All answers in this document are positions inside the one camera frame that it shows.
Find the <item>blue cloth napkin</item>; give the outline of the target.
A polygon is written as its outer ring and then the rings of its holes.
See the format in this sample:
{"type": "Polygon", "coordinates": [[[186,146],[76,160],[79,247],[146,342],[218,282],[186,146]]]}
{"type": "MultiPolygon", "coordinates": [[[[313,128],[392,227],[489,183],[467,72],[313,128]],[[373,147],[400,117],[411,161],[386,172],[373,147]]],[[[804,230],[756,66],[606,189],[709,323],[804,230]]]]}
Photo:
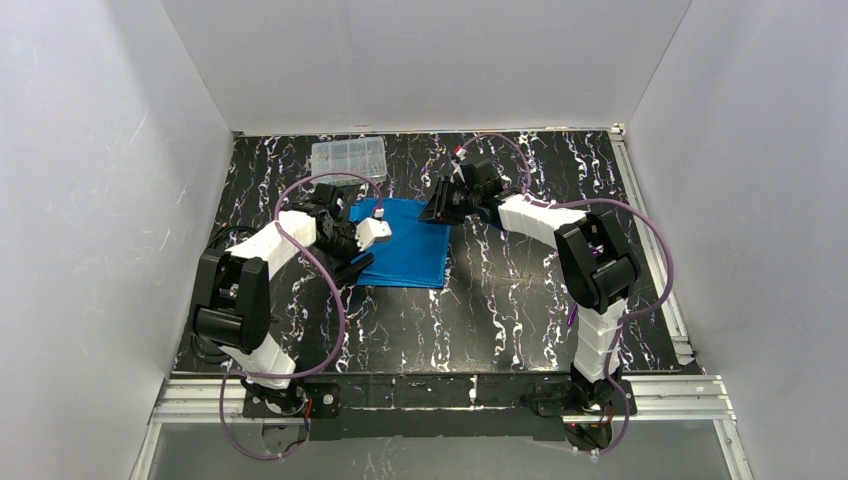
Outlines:
{"type": "Polygon", "coordinates": [[[441,289],[446,278],[451,227],[419,220],[426,203],[387,198],[384,219],[392,235],[368,249],[374,262],[360,275],[358,286],[441,289]]]}

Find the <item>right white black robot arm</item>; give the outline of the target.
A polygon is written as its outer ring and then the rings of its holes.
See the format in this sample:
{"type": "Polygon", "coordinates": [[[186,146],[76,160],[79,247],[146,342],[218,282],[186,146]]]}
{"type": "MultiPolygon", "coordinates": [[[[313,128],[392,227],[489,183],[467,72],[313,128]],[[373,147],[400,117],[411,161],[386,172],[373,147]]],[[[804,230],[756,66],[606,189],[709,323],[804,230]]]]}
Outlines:
{"type": "Polygon", "coordinates": [[[615,214],[543,202],[506,187],[492,162],[476,160],[439,178],[418,219],[455,226],[469,216],[556,250],[567,293],[578,306],[572,370],[590,383],[613,374],[628,297],[641,275],[615,214]]]}

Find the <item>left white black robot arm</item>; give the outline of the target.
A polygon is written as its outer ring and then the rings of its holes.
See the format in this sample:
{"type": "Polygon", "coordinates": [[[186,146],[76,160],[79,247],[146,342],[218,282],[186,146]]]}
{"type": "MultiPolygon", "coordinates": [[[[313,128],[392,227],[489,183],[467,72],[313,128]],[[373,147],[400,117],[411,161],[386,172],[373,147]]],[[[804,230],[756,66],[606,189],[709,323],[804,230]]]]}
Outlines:
{"type": "Polygon", "coordinates": [[[371,216],[344,217],[344,194],[319,183],[311,196],[287,204],[272,221],[245,241],[227,249],[210,248],[200,257],[188,325],[191,332],[228,355],[246,381],[282,391],[298,378],[295,361],[270,333],[271,280],[297,255],[314,259],[333,294],[357,281],[375,257],[369,249],[392,236],[382,206],[371,216]]]}

